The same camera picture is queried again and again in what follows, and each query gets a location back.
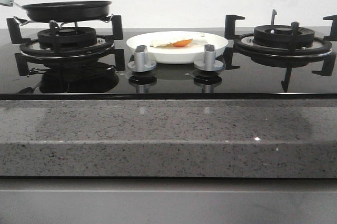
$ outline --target frying pan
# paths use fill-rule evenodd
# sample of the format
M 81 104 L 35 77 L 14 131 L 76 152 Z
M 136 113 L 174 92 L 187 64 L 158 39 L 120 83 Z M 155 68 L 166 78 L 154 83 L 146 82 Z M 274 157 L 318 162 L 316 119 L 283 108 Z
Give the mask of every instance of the frying pan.
M 102 19 L 109 14 L 109 1 L 50 2 L 20 6 L 14 0 L 0 0 L 0 5 L 13 6 L 26 11 L 35 22 L 80 22 Z

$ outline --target egg yolk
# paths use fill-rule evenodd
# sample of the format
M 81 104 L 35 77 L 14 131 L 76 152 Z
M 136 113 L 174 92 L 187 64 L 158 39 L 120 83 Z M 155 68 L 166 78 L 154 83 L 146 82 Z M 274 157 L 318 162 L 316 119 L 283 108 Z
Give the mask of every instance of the egg yolk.
M 188 45 L 189 43 L 191 43 L 193 39 L 188 39 L 188 40 L 181 40 L 181 41 L 178 41 L 176 43 L 173 43 L 173 46 L 175 47 L 184 47 L 186 45 Z

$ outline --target granite countertop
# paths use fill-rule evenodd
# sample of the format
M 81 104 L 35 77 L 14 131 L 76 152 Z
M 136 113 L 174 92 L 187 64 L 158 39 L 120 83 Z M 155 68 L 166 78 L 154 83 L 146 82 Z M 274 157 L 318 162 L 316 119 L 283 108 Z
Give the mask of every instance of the granite countertop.
M 2 100 L 0 118 L 0 176 L 337 177 L 337 100 Z

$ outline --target silver knob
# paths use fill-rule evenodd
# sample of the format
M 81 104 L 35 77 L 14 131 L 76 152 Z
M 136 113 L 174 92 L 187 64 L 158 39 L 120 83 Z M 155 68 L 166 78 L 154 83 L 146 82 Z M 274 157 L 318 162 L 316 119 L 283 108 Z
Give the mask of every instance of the silver knob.
M 153 70 L 157 63 L 152 61 L 147 56 L 147 48 L 145 45 L 139 45 L 136 47 L 134 53 L 134 61 L 127 64 L 127 67 L 137 73 L 147 72 Z
M 207 72 L 221 70 L 223 68 L 223 63 L 215 59 L 216 53 L 214 45 L 205 44 L 204 50 L 205 50 L 204 59 L 195 61 L 194 67 L 199 70 L 205 70 Z

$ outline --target stovetop surface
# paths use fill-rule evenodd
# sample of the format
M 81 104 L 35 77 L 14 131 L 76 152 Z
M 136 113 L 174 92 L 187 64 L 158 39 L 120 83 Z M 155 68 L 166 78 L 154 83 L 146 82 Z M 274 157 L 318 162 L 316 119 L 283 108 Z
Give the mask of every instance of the stovetop surface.
M 328 27 L 313 29 L 318 37 L 329 34 Z M 23 29 L 22 35 L 34 39 L 39 30 Z M 100 58 L 100 63 L 89 64 L 91 69 L 116 66 L 116 74 L 110 70 L 108 74 L 95 75 L 86 69 L 76 70 L 74 76 L 74 70 L 50 70 L 43 64 L 27 62 L 28 70 L 38 73 L 29 77 L 18 66 L 19 45 L 11 44 L 7 30 L 0 30 L 0 99 L 337 98 L 336 63 L 329 65 L 331 62 L 323 60 L 302 67 L 275 67 L 256 63 L 250 56 L 234 52 L 232 58 L 219 58 L 226 62 L 225 68 L 217 77 L 209 79 L 198 77 L 193 64 L 158 64 L 150 74 L 133 76 L 127 69 L 131 57 L 127 39 L 163 30 L 166 29 L 125 29 L 124 39 L 115 41 L 116 56 L 109 54 Z M 176 30 L 224 35 L 223 28 Z M 237 33 L 252 31 L 253 28 L 241 28 Z M 110 30 L 98 29 L 97 33 L 109 35 Z M 337 51 L 337 42 L 332 44 L 333 50 Z M 232 46 L 233 41 L 230 40 L 227 48 Z

